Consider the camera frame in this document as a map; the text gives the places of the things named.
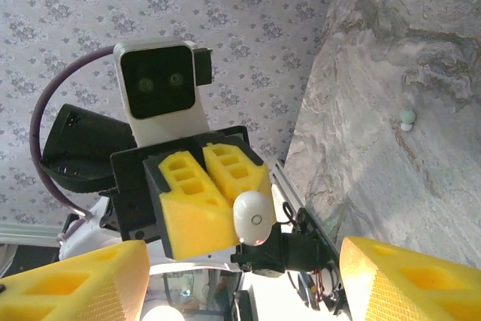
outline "yellow foam pad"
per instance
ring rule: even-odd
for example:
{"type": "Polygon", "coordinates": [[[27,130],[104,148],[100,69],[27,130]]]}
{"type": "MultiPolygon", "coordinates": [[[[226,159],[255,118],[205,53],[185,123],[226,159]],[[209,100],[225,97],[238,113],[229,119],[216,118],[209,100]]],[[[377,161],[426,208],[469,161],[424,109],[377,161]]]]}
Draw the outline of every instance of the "yellow foam pad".
{"type": "Polygon", "coordinates": [[[235,145],[207,144],[203,151],[207,172],[231,207],[242,192],[254,190],[271,200],[275,215],[267,164],[256,165],[235,145]]]}
{"type": "Polygon", "coordinates": [[[479,321],[481,271],[360,237],[340,272],[353,321],[479,321]]]}
{"type": "Polygon", "coordinates": [[[149,282],[143,241],[126,241],[1,279],[1,321],[137,321],[149,282]]]}
{"type": "Polygon", "coordinates": [[[170,192],[159,195],[174,259],[188,259],[238,244],[232,208],[188,151],[159,165],[170,192]]]}

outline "floral wallpaper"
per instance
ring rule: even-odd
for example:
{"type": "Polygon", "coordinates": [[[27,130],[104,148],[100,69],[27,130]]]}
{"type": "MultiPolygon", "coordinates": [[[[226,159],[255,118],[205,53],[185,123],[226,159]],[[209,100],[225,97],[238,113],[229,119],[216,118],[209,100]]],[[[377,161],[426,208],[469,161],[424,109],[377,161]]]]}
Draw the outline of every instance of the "floral wallpaper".
{"type": "MultiPolygon", "coordinates": [[[[284,157],[329,0],[1,0],[0,221],[63,224],[29,159],[32,109],[78,56],[127,38],[176,35],[214,49],[202,87],[212,129],[242,124],[269,163],[284,157]]],[[[44,141],[64,103],[124,120],[111,59],[77,72],[49,103],[44,141]]],[[[84,207],[95,195],[70,195],[84,207]]]]}

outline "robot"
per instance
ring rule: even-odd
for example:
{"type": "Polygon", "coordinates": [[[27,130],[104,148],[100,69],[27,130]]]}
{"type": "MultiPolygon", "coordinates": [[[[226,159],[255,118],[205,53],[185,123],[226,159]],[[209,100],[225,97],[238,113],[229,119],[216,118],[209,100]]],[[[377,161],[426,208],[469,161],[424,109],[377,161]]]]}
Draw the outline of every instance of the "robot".
{"type": "Polygon", "coordinates": [[[198,88],[212,83],[212,50],[177,38],[125,41],[78,59],[42,93],[30,128],[39,177],[72,210],[59,260],[123,241],[147,244],[150,274],[198,268],[278,277],[297,271],[308,307],[349,313],[339,254],[307,210],[283,209],[281,231],[269,170],[243,126],[211,130],[198,88]],[[112,56],[128,123],[65,104],[43,152],[45,107],[68,76],[112,56]],[[97,192],[90,210],[57,187],[97,192]],[[322,275],[324,287],[314,287],[322,275]]]}

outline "white camera housing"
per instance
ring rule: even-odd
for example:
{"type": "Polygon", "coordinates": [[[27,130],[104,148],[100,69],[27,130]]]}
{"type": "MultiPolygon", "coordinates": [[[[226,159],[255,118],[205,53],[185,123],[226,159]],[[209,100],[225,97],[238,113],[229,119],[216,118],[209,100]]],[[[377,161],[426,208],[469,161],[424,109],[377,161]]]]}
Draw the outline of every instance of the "white camera housing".
{"type": "Polygon", "coordinates": [[[146,147],[160,144],[179,138],[198,135],[209,132],[207,116],[202,107],[201,97],[195,82],[195,60],[193,50],[196,46],[191,42],[182,41],[178,38],[153,38],[137,41],[124,41],[118,43],[113,49],[115,68],[119,87],[122,92],[123,107],[127,119],[132,128],[133,135],[138,147],[146,147]],[[192,56],[193,82],[195,87],[195,100],[188,109],[174,111],[166,114],[153,114],[151,117],[139,118],[132,113],[135,100],[129,95],[126,86],[125,66],[123,59],[129,54],[144,52],[146,50],[168,50],[175,51],[178,47],[188,47],[192,56]]]}
{"type": "Polygon", "coordinates": [[[234,201],[234,229],[241,243],[259,246],[271,235],[272,201],[257,191],[242,192],[234,201]]]}

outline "gray marble surface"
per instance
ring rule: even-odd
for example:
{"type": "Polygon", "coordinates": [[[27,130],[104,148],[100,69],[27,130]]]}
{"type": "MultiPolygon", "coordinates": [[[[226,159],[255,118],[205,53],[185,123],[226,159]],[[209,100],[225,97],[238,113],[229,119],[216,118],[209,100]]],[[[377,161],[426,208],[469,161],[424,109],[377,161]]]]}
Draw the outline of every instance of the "gray marble surface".
{"type": "Polygon", "coordinates": [[[338,246],[481,268],[481,0],[332,0],[322,42],[286,160],[306,203],[338,246]]]}

